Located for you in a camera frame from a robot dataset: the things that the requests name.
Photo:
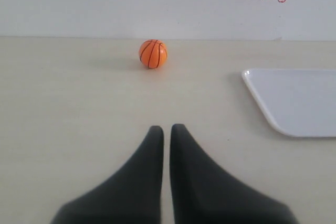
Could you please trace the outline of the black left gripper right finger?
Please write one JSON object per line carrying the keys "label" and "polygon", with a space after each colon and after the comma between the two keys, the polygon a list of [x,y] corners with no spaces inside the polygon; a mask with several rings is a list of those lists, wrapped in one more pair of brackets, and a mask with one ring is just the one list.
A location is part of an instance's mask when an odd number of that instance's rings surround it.
{"label": "black left gripper right finger", "polygon": [[170,140],[175,223],[298,223],[290,208],[222,169],[183,124]]}

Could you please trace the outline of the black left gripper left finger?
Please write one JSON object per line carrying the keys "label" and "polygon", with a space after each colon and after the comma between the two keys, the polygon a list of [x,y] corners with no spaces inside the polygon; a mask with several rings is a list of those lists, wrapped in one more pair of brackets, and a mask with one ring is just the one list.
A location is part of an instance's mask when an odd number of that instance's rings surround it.
{"label": "black left gripper left finger", "polygon": [[64,204],[52,223],[161,223],[163,158],[163,130],[151,126],[115,174]]}

